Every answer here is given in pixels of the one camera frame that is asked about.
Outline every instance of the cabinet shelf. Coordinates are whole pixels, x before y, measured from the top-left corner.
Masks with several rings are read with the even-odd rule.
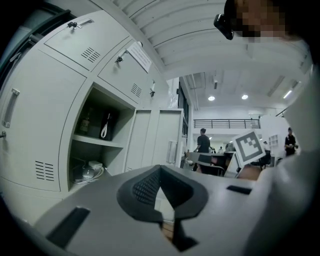
[[[99,138],[92,138],[89,136],[84,136],[84,135],[79,135],[79,134],[74,134],[72,139],[74,141],[96,144],[96,145],[101,145],[101,146],[106,146],[106,147],[119,148],[119,149],[124,148],[124,146],[120,143],[115,143],[112,141],[107,141],[107,140],[103,140],[103,139],[99,139]]]

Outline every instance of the open shelf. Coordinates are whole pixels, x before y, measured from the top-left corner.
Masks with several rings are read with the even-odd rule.
[[[83,134],[80,125],[89,112],[88,129]],[[112,113],[112,121],[108,121],[107,126],[108,132],[111,134],[107,134],[108,140],[104,140],[100,135],[108,113]],[[124,171],[134,115],[135,110],[125,102],[101,89],[98,84],[93,84],[82,109],[80,109],[72,136],[68,162],[69,194],[85,186],[85,184],[75,184],[73,181],[75,176],[82,177],[80,168],[83,165],[88,166],[89,161],[97,161],[107,167],[107,172],[98,179],[118,175]]]
[[[75,135],[73,135],[72,139],[74,141],[78,141],[78,142],[85,142],[85,143],[102,145],[102,146],[113,147],[113,148],[121,148],[121,149],[124,148],[124,146],[120,143],[115,143],[112,141],[103,140],[103,139],[99,139],[99,138],[92,138],[92,137],[85,136],[85,135],[75,134]]]

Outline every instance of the black slot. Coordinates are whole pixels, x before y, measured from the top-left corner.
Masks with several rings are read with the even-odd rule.
[[[89,213],[90,211],[85,208],[77,207],[73,209],[46,238],[56,246],[64,249]]]
[[[245,195],[250,195],[250,192],[252,191],[251,188],[233,186],[233,185],[228,186],[226,189],[234,191],[234,192],[238,192],[238,193],[241,193],[241,194],[245,194]]]

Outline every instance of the chair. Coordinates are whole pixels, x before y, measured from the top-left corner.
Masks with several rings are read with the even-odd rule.
[[[259,163],[260,163],[261,170],[263,170],[263,166],[270,165],[270,163],[271,163],[271,151],[270,150],[265,151],[265,156],[263,156],[259,159]]]

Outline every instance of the label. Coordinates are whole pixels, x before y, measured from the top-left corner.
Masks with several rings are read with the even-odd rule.
[[[130,47],[127,49],[130,55],[140,64],[140,66],[149,73],[150,66],[152,64],[149,57],[144,53],[137,42],[134,42]]]

